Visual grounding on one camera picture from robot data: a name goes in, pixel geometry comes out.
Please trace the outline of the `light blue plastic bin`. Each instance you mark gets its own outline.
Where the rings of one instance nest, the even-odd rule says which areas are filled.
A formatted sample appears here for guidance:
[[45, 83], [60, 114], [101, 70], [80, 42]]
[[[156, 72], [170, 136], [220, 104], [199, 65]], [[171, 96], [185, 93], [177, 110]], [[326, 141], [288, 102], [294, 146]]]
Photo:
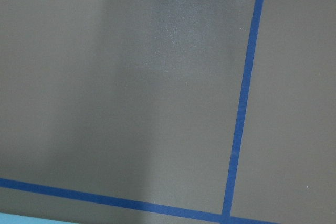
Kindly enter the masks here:
[[54, 221], [47, 220], [47, 219], [41, 219], [41, 218], [35, 218], [35, 217], [1, 213], [1, 223], [44, 224], [44, 223], [54, 223]]

